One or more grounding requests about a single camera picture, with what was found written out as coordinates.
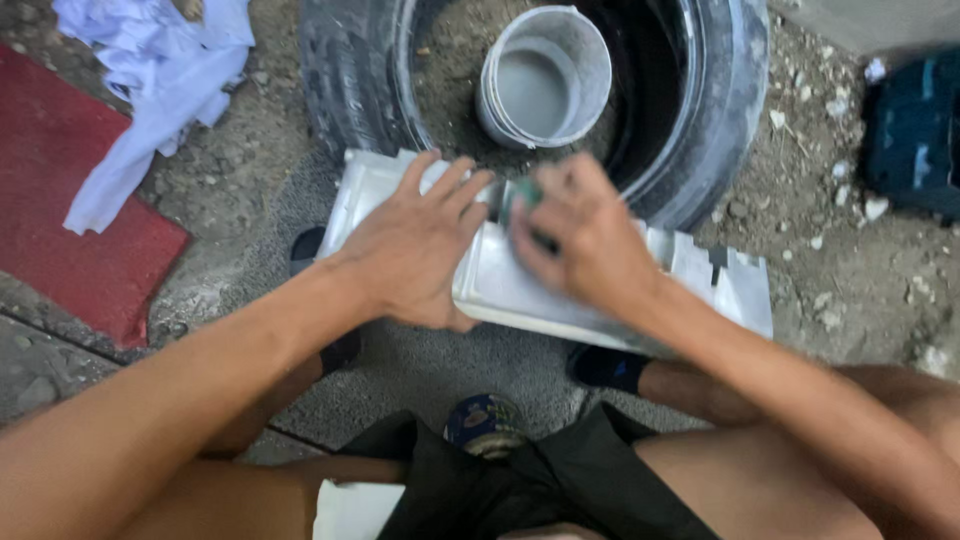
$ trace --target red rubber mat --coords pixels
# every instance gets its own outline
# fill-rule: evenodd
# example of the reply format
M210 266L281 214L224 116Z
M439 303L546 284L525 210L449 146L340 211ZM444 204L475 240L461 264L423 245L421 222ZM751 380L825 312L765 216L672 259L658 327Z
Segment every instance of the red rubber mat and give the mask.
M130 119L0 45L0 270L110 336L147 344L150 299L189 242L131 197L102 234L61 226Z

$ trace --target finger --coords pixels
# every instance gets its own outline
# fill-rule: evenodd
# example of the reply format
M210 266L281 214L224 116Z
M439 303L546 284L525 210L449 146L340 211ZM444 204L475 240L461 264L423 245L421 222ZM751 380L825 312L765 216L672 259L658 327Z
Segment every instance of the finger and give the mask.
M516 257L524 266L540 278L546 286L554 289L563 288L563 264L534 241L521 201L515 201L511 209L510 237L514 243Z
M563 202L570 200L572 195L567 183L568 171L556 165L544 165L534 171L534 180L543 194Z
M564 160L560 166L564 176L573 182L575 189L595 201L609 201L620 194L607 176L599 161L586 152Z
M476 163L470 158L457 158L437 180L437 183L433 184L433 187L426 192L424 197L429 201L445 201L450 193L453 193L460 186L460 181L474 165Z
M534 229L564 243L576 227L577 216L567 205L548 199L530 212L527 221Z
M465 242L469 243L473 239L483 222L487 221L488 215L490 208L486 203L473 203L464 211L458 227Z
M460 215L466 207L470 206L473 199L483 191L483 188L490 185L490 182L493 182L493 171L483 170L473 173L470 179L460 186L460 189L450 195L445 204L449 205L457 215Z
M456 306L450 306L450 320L447 327L451 330L466 333L479 324L480 321L467 317L467 315Z
M396 192L420 195L420 180L423 179L423 173L439 159L440 150L436 148L427 152L420 152L410 162L406 172L403 173L403 178L400 179L400 185L396 188Z

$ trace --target plastic bucket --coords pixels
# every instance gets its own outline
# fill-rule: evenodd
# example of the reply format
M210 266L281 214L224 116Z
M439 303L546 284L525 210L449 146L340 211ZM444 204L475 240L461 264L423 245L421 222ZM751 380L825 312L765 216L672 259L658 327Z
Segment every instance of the plastic bucket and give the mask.
M502 146L565 146L596 123L611 81L607 44L589 19L572 7L536 8L514 19L487 54L477 116Z

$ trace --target leg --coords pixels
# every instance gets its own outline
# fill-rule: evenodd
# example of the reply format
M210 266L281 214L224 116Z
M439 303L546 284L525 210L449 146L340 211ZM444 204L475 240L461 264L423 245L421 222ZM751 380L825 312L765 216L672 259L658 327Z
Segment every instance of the leg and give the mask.
M960 387L902 368L839 370L960 462ZM708 525L728 538L880 538L883 508L856 503L788 436L704 374L652 362L639 393L735 429L641 441L643 459Z
M320 355L308 358L269 393L235 418L216 437L207 443L202 457L233 459L244 452L267 427L276 414L291 404L311 384L324 374Z
M197 460L117 538L309 539L324 479L402 483L404 478L400 463L361 457L317 457L281 467Z

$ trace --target rag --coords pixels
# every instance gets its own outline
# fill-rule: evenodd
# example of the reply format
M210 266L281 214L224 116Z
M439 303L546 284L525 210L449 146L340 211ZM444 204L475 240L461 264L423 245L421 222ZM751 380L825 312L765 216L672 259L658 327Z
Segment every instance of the rag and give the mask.
M58 29L91 47L104 84L133 105L133 122L90 172L63 226L102 233L143 180L154 151L170 157L194 122L213 127L254 45L249 0L204 0L187 21L170 0L54 0Z

